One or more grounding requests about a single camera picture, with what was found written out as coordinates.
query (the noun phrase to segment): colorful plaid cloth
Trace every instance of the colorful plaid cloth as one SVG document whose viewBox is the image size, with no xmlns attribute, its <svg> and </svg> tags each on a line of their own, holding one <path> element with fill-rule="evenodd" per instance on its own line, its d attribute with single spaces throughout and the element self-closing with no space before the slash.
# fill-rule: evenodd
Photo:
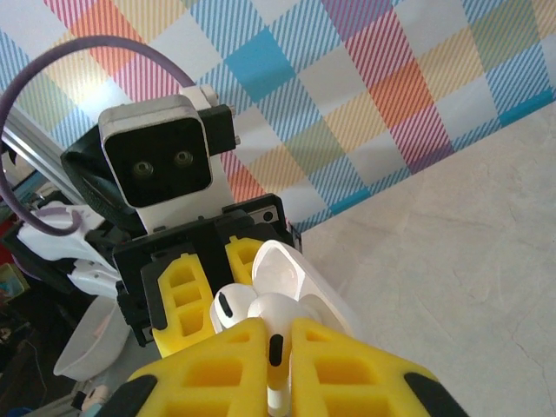
<svg viewBox="0 0 556 417">
<path fill-rule="evenodd" d="M 554 0 L 0 0 L 0 89 L 96 34 L 148 43 L 235 105 L 235 198 L 276 193 L 302 230 L 556 98 Z M 177 91 L 101 48 L 18 105 L 65 148 L 103 109 Z"/>
</svg>

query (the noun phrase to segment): black rubber pad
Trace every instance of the black rubber pad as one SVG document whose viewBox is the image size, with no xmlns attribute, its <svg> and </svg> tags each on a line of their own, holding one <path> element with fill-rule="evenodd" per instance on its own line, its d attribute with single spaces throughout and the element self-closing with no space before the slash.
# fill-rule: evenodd
<svg viewBox="0 0 556 417">
<path fill-rule="evenodd" d="M 281 334 L 273 334 L 268 346 L 268 360 L 273 367 L 281 364 L 281 351 L 284 348 L 284 338 Z"/>
<path fill-rule="evenodd" d="M 143 375 L 119 387 L 96 417 L 136 417 L 157 383 L 154 375 Z"/>
<path fill-rule="evenodd" d="M 231 317 L 234 315 L 232 308 L 228 304 L 228 300 L 226 299 L 226 295 L 223 293 L 218 294 L 218 302 L 220 302 L 220 307 L 222 307 L 222 311 L 226 315 L 226 317 Z"/>
<path fill-rule="evenodd" d="M 469 417 L 438 381 L 410 372 L 404 379 L 431 417 Z"/>
</svg>

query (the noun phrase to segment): cable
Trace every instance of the cable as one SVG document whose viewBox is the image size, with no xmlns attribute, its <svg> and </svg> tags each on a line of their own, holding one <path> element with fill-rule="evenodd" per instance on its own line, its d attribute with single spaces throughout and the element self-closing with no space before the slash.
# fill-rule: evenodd
<svg viewBox="0 0 556 417">
<path fill-rule="evenodd" d="M 42 55 L 31 61 L 21 70 L 19 74 L 16 75 L 4 91 L 3 95 L 0 97 L 0 134 L 3 132 L 6 120 L 8 119 L 8 114 L 10 113 L 11 107 L 16 102 L 17 96 L 19 96 L 19 93 L 21 93 L 22 89 L 33 79 L 34 76 L 64 56 L 79 50 L 88 50 L 99 46 L 109 46 L 113 48 L 131 50 L 159 64 L 164 70 L 172 75 L 172 77 L 174 77 L 175 80 L 181 84 L 181 86 L 188 87 L 195 84 L 180 67 L 148 45 L 119 36 L 80 37 L 67 43 L 62 43 L 51 50 L 47 50 Z M 54 228 L 36 218 L 31 212 L 29 212 L 28 209 L 25 208 L 24 205 L 22 205 L 22 203 L 17 200 L 16 195 L 11 190 L 8 180 L 6 179 L 6 175 L 3 173 L 2 159 L 0 159 L 0 195 L 14 213 L 34 228 L 46 233 L 47 235 L 71 235 L 81 225 L 81 216 L 76 211 L 71 213 L 72 224 L 68 228 Z"/>
<path fill-rule="evenodd" d="M 38 376 L 41 378 L 41 383 L 43 384 L 43 388 L 44 388 L 44 393 L 43 393 L 43 398 L 41 398 L 41 402 L 39 404 L 39 408 L 42 407 L 44 405 L 44 400 L 46 400 L 46 394 L 48 393 L 48 388 L 46 387 L 46 383 L 44 382 L 44 378 L 43 378 L 43 371 L 41 370 L 41 366 L 38 363 L 38 351 L 36 350 L 35 345 L 33 345 L 30 341 L 25 340 L 25 343 L 27 343 L 29 346 L 31 346 L 33 348 L 33 350 L 35 351 L 35 363 L 36 363 L 36 369 L 38 369 Z"/>
</svg>

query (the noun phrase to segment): white earbud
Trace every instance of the white earbud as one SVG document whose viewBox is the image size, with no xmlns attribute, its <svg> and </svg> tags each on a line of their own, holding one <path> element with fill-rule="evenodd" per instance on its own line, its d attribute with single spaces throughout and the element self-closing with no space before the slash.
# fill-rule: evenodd
<svg viewBox="0 0 556 417">
<path fill-rule="evenodd" d="M 248 317 L 261 317 L 268 331 L 268 413 L 283 417 L 290 408 L 289 356 L 291 327 L 299 317 L 313 318 L 296 300 L 287 295 L 259 295 L 249 306 Z"/>
<path fill-rule="evenodd" d="M 257 297 L 253 287 L 228 284 L 216 293 L 214 304 L 218 320 L 225 328 L 231 328 L 248 316 L 248 309 Z"/>
</svg>

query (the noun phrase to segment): camera lens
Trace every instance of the camera lens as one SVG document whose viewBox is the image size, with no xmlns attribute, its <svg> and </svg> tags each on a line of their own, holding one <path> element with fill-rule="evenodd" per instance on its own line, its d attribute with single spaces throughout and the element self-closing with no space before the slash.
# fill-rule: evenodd
<svg viewBox="0 0 556 417">
<path fill-rule="evenodd" d="M 140 161 L 133 166 L 133 175 L 139 179 L 145 179 L 153 175 L 154 170 L 151 163 Z"/>
<path fill-rule="evenodd" d="M 174 156 L 174 164 L 178 168 L 188 167 L 193 163 L 193 155 L 187 150 L 181 150 Z"/>
</svg>

